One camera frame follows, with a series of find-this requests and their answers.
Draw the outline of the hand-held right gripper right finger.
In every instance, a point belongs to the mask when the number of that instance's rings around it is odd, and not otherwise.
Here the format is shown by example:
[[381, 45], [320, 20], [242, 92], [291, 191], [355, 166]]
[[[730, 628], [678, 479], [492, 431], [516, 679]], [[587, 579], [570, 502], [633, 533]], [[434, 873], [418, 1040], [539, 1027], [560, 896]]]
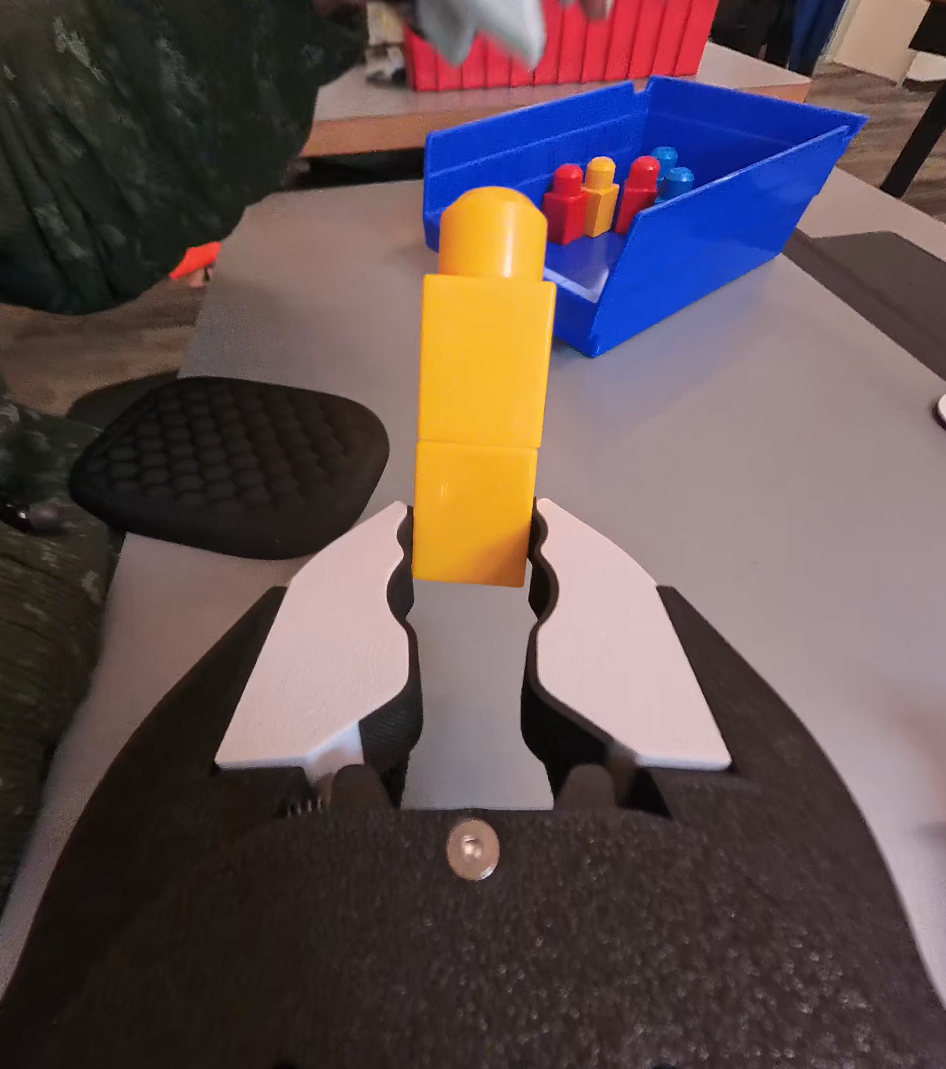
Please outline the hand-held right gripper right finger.
[[559, 503], [528, 544], [521, 732], [559, 795], [574, 768], [726, 772], [733, 763], [660, 585]]

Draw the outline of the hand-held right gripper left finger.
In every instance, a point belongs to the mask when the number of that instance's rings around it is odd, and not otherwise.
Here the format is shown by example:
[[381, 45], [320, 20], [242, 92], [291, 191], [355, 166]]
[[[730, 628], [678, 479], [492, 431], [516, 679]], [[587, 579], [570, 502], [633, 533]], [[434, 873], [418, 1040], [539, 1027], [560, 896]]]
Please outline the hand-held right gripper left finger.
[[220, 771], [298, 768], [319, 787], [369, 766], [402, 801], [424, 726], [412, 527], [410, 507], [390, 503], [289, 582], [215, 754]]

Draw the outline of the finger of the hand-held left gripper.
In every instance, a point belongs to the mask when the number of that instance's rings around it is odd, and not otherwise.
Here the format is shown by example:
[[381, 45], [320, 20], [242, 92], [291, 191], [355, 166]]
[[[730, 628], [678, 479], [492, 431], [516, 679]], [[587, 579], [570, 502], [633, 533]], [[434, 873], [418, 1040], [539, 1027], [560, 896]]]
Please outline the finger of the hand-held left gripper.
[[417, 1], [418, 31], [448, 63], [460, 65], [478, 34], [487, 35], [533, 68], [546, 49], [540, 1]]

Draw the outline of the orange mega block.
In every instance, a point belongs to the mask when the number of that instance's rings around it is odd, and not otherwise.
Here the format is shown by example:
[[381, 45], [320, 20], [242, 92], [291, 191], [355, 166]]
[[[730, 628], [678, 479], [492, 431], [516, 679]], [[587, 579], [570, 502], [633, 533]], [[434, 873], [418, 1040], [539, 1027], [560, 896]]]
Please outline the orange mega block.
[[421, 297], [418, 437], [536, 449], [542, 441], [557, 286], [546, 217], [501, 186], [443, 211]]
[[413, 578], [522, 587], [537, 461], [536, 448], [419, 441]]

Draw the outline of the pile of mega blocks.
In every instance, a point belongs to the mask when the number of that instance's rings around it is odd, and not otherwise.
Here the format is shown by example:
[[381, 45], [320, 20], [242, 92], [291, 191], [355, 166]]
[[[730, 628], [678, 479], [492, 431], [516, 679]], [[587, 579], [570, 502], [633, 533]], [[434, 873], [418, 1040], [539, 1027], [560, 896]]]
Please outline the pile of mega blocks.
[[562, 164], [541, 198], [546, 238], [567, 246], [583, 237], [626, 236], [643, 210], [688, 193], [694, 186], [694, 172], [679, 164], [677, 151], [668, 145], [634, 157], [622, 176], [609, 156], [584, 166]]

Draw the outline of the blue plastic bin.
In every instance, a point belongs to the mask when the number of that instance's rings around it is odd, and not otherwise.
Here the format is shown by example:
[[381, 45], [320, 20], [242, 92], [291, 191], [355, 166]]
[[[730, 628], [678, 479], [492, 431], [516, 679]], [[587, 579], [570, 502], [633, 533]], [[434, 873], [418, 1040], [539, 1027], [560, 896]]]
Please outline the blue plastic bin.
[[865, 123], [664, 76], [485, 117], [427, 139], [427, 246], [438, 250], [443, 211], [472, 188], [505, 186], [540, 207], [562, 165], [607, 156], [627, 179], [636, 158], [674, 149], [691, 189], [657, 198], [625, 235], [546, 245], [556, 337], [598, 357], [779, 255]]

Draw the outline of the person's left forearm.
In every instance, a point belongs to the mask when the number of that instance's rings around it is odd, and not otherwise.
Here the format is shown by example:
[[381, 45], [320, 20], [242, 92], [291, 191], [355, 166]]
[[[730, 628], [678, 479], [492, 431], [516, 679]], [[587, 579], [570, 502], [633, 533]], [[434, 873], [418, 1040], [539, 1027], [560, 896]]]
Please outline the person's left forearm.
[[362, 48], [334, 2], [0, 2], [0, 303], [100, 312], [224, 239]]

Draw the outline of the red plastic bin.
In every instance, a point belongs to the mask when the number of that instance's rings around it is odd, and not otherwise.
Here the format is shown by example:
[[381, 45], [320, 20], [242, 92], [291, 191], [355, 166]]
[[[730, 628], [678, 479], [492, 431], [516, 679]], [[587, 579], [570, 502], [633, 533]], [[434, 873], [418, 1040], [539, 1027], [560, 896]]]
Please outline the red plastic bin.
[[415, 91], [445, 92], [691, 77], [703, 59], [718, 7], [718, 1], [619, 1], [604, 19], [589, 20], [578, 2], [541, 2], [546, 45], [534, 67], [482, 32], [455, 65], [406, 26], [408, 83]]

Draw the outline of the grey wood-edged table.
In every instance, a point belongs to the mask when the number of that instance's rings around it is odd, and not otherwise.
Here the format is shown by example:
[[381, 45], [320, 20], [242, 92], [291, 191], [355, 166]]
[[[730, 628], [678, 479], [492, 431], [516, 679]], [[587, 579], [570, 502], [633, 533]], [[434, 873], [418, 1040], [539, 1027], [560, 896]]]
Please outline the grey wood-edged table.
[[[694, 81], [780, 100], [807, 100], [812, 79], [708, 43]], [[370, 82], [365, 67], [345, 73], [317, 94], [304, 158], [421, 149], [430, 134], [494, 114], [598, 90], [607, 84], [522, 86], [417, 92]]]

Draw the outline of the black textured pad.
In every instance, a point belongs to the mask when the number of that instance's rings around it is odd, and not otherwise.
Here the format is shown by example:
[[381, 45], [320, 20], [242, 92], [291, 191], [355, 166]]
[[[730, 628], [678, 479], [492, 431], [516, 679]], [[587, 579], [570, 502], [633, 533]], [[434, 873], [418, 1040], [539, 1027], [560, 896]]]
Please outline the black textured pad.
[[388, 458], [379, 417], [345, 396], [193, 376], [122, 410], [77, 459], [68, 491], [124, 533], [294, 559], [352, 529]]

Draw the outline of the blue hanging jacket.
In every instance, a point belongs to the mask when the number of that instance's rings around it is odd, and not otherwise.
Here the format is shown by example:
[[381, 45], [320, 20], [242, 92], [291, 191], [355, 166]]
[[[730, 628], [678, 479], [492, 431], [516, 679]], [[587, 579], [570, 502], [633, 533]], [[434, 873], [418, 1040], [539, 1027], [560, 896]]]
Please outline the blue hanging jacket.
[[824, 53], [848, 1], [796, 1], [791, 16], [787, 69], [809, 76]]

